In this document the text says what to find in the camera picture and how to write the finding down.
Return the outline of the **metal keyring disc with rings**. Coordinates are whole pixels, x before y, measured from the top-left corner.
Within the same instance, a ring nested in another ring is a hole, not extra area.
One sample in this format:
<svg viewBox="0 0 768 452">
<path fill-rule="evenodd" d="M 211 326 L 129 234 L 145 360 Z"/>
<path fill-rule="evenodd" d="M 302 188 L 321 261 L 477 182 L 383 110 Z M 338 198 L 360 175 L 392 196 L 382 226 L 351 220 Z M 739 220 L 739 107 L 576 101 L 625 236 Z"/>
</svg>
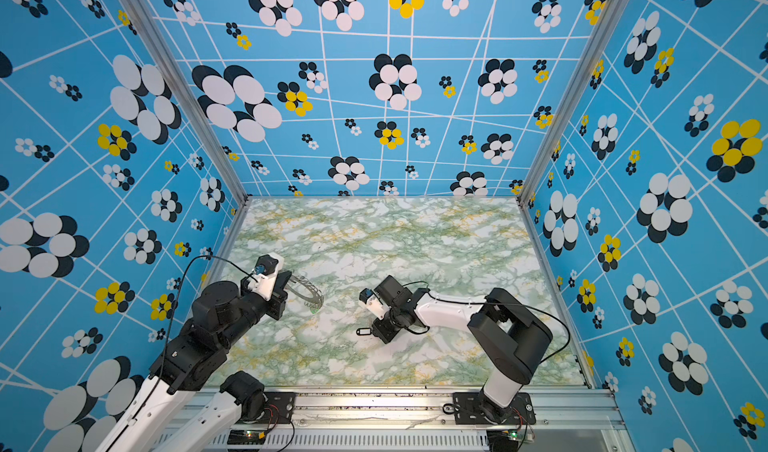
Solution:
<svg viewBox="0 0 768 452">
<path fill-rule="evenodd" d="M 319 312 L 324 305 L 325 297 L 322 290 L 306 277 L 292 275 L 286 289 L 301 299 L 312 313 Z"/>
</svg>

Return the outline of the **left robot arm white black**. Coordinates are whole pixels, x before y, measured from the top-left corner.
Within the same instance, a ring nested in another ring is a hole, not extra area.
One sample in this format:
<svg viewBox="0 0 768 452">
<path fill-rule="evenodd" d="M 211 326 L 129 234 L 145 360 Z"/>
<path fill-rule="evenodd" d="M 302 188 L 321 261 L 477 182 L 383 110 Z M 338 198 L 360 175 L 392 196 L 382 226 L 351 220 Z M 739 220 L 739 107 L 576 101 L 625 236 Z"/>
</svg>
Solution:
<svg viewBox="0 0 768 452">
<path fill-rule="evenodd" d="M 218 281 L 192 304 L 181 332 L 164 347 L 147 380 L 100 451 L 201 451 L 240 420 L 279 420 L 264 385 L 250 374 L 230 375 L 206 405 L 169 439 L 159 438 L 171 420 L 227 360 L 232 346 L 262 318 L 278 320 L 285 310 L 291 272 L 274 272 L 239 283 Z"/>
</svg>

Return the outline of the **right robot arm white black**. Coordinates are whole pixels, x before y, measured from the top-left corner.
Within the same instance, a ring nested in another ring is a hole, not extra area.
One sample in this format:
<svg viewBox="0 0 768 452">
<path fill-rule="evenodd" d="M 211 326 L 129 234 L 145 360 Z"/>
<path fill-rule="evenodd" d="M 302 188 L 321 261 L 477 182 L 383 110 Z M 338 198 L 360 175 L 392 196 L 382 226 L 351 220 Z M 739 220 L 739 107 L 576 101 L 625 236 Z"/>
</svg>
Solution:
<svg viewBox="0 0 768 452">
<path fill-rule="evenodd" d="M 535 312 L 502 288 L 479 299 L 448 298 L 428 287 L 411 290 L 388 276 L 376 287 L 362 290 L 359 301 L 375 320 L 357 333 L 368 333 L 385 344 L 402 331 L 422 335 L 444 328 L 471 334 L 492 364 L 474 410 L 494 425 L 512 417 L 515 399 L 531 382 L 553 339 Z"/>
</svg>

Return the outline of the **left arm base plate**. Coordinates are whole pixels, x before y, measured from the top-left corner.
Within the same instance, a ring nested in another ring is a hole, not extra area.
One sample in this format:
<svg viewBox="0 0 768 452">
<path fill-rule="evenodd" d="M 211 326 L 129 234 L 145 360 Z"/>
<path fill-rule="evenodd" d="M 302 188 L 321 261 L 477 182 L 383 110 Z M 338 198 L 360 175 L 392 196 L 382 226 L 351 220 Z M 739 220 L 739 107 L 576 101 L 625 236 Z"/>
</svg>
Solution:
<svg viewBox="0 0 768 452">
<path fill-rule="evenodd" d="M 241 406 L 240 423 L 288 424 L 292 420 L 297 394 L 295 392 L 260 392 L 245 400 Z"/>
</svg>

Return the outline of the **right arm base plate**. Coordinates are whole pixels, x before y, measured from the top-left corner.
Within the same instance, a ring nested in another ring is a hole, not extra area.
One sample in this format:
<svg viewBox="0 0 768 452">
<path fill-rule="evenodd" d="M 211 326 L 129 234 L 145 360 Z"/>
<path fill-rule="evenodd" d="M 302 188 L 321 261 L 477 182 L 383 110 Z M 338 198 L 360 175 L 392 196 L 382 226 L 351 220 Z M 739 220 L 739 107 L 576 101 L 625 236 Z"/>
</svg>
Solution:
<svg viewBox="0 0 768 452">
<path fill-rule="evenodd" d="M 528 393 L 517 393 L 508 406 L 501 407 L 480 392 L 455 392 L 443 412 L 453 415 L 457 425 L 517 427 L 537 422 Z"/>
</svg>

